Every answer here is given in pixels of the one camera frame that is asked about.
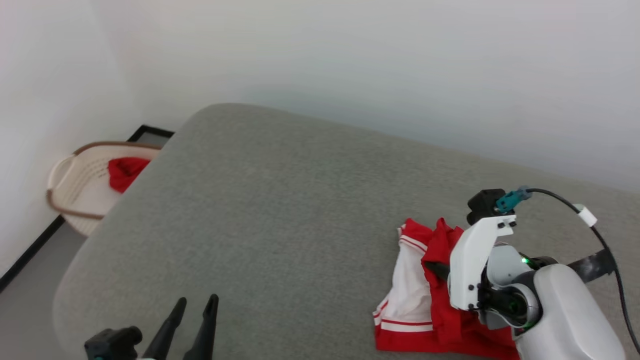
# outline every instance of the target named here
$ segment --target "gray fabric surface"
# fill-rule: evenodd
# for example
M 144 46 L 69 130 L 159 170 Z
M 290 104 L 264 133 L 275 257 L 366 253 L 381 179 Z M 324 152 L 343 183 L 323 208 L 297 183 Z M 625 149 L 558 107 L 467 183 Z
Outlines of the gray fabric surface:
M 439 217 L 466 228 L 483 188 L 548 188 L 589 206 L 640 329 L 640 197 L 401 138 L 242 104 L 186 123 L 87 240 L 54 301 L 62 345 L 137 325 L 149 343 L 175 301 L 188 306 L 170 359 L 220 296 L 216 359 L 461 359 L 374 347 L 371 312 L 390 288 L 396 227 Z M 600 248 L 562 204 L 536 195 L 508 241 L 569 262 Z M 612 277 L 589 285 L 635 358 Z

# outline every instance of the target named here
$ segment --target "black cable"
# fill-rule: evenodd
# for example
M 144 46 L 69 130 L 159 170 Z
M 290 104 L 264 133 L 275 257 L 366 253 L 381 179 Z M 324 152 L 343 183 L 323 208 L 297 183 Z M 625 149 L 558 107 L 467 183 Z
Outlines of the black cable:
M 569 202 L 564 197 L 562 197 L 562 196 L 560 196 L 560 195 L 558 195 L 558 194 L 556 194 L 554 192 L 550 192 L 550 191 L 544 190 L 544 189 L 537 189 L 537 188 L 527 189 L 527 192 L 530 192 L 530 193 L 543 193 L 543 194 L 549 195 L 551 197 L 555 197 L 557 200 L 560 200 L 562 203 L 564 203 L 569 208 L 571 208 L 571 210 L 573 210 L 576 214 L 580 213 L 580 210 L 578 210 L 578 208 L 576 208 L 571 202 Z M 624 287 L 622 286 L 622 276 L 620 275 L 620 269 L 618 268 L 618 264 L 616 263 L 616 259 L 614 259 L 614 257 L 613 257 L 613 253 L 611 252 L 611 248 L 609 248 L 609 246 L 607 245 L 607 242 L 604 241 L 604 238 L 602 238 L 602 235 L 600 235 L 600 232 L 598 232 L 598 229 L 596 229 L 595 225 L 591 226 L 590 229 L 596 235 L 598 240 L 600 240 L 600 243 L 602 244 L 602 247 L 611 254 L 611 261 L 613 262 L 614 272 L 616 273 L 616 280 L 618 282 L 618 292 L 620 293 L 620 306 L 622 307 L 622 315 L 625 318 L 625 323 L 627 325 L 627 330 L 629 331 L 629 336 L 631 336 L 631 340 L 633 341 L 634 346 L 636 347 L 636 351 L 638 352 L 638 354 L 640 354 L 640 345 L 638 344 L 638 340 L 636 339 L 636 334 L 634 333 L 633 327 L 631 326 L 631 320 L 629 319 L 629 313 L 627 311 L 627 300 L 625 300 L 625 290 L 624 290 Z

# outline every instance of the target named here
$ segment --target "white laundry basket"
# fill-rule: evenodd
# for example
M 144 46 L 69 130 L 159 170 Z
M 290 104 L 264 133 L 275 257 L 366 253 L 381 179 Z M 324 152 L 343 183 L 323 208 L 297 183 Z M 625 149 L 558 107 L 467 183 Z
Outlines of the white laundry basket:
M 160 148 L 131 142 L 85 145 L 53 167 L 47 202 L 77 232 L 89 236 L 122 195 L 109 186 L 109 161 L 125 157 L 152 160 Z

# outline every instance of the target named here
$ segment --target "white cable clip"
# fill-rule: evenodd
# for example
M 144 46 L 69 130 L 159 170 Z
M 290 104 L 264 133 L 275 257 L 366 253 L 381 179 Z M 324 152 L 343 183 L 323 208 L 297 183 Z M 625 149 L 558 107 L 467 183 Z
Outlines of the white cable clip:
M 574 206 L 580 211 L 578 213 L 578 216 L 587 224 L 588 227 L 592 227 L 596 224 L 596 222 L 598 222 L 598 219 L 593 216 L 593 214 L 589 211 L 589 209 L 587 209 L 585 205 L 574 204 Z

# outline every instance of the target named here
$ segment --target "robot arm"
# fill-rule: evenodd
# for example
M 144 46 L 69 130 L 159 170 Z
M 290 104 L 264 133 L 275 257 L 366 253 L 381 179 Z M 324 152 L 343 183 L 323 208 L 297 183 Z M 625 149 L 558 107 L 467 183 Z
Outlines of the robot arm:
M 476 195 L 469 201 L 472 226 L 451 252 L 448 274 L 439 264 L 425 264 L 447 279 L 451 306 L 477 311 L 490 329 L 510 326 L 523 360 L 624 359 L 584 276 L 552 258 L 529 259 L 510 245 L 496 245 L 516 226 L 517 197 L 501 202 L 513 194 L 497 189 Z

